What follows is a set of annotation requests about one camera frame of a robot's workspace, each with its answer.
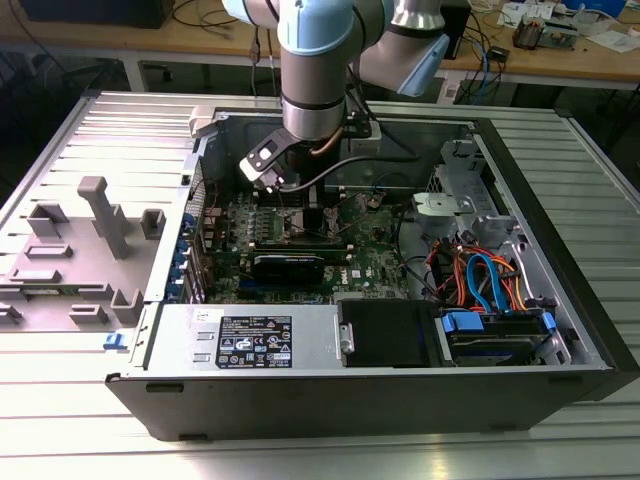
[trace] blue cable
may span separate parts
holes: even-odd
[[[480,302],[486,313],[491,313],[491,305],[489,305],[489,302],[487,302],[487,300],[482,295],[480,295],[480,292],[478,292],[478,288],[476,287],[476,280],[473,276],[473,267],[475,267],[476,263],[478,263],[479,261],[486,263],[487,267],[489,268],[489,275],[491,276],[491,288],[493,289],[493,297],[496,300],[496,306],[498,307],[498,310],[503,312],[509,310],[507,301],[505,300],[504,295],[502,295],[502,290],[500,290],[500,275],[498,275],[498,270],[491,261],[491,258],[489,258],[489,256],[485,255],[484,253],[475,254],[469,259],[469,263],[467,263],[467,284],[469,285],[469,291],[471,292],[471,295],[473,295],[475,299]]]
[[[473,39],[469,39],[469,41],[473,43],[476,47],[478,47],[478,50],[480,50],[480,52],[482,53],[482,63],[484,64],[484,78],[482,79],[480,92],[476,95],[475,100],[471,104],[471,105],[477,105],[480,99],[484,97],[484,94],[486,93],[487,79],[489,78],[489,59],[487,58],[487,52],[484,51],[484,48],[482,48],[482,45],[480,45],[479,42]]]

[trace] warning label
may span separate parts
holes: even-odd
[[[291,368],[291,317],[222,317],[219,368]]]

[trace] slotted aluminum surface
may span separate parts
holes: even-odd
[[[40,170],[25,179],[21,193],[3,208],[0,218],[7,218],[0,220],[0,265],[10,264],[23,244],[21,236],[29,233],[24,215],[34,201],[59,199],[65,208],[89,215],[72,195],[84,172],[102,173],[109,165],[107,193],[131,212],[166,205],[192,146],[187,126],[192,107],[220,100],[129,93],[83,100],[43,153]],[[248,107],[274,105],[264,99],[233,100]],[[381,113],[492,119],[640,359],[637,198],[571,121],[544,110],[372,106]],[[638,382],[604,402],[567,407],[529,432],[162,443],[149,437],[103,386],[104,375],[127,361],[126,355],[105,353],[103,341],[104,334],[96,333],[0,335],[3,478],[32,479],[52,471],[64,472],[65,478],[125,474],[183,480],[550,479],[640,473]],[[473,398],[469,408],[474,408]]]

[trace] motherboard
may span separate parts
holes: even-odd
[[[343,191],[329,205],[302,207],[295,197],[239,193],[209,208],[204,238],[213,282],[207,302],[408,298],[395,247],[402,204],[383,193]]]

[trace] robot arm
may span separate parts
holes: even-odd
[[[421,95],[449,43],[440,2],[396,0],[394,9],[393,0],[223,0],[232,16],[277,28],[282,47],[284,131],[242,160],[247,178],[277,188],[281,154],[317,148],[341,128],[348,66],[367,82]]]

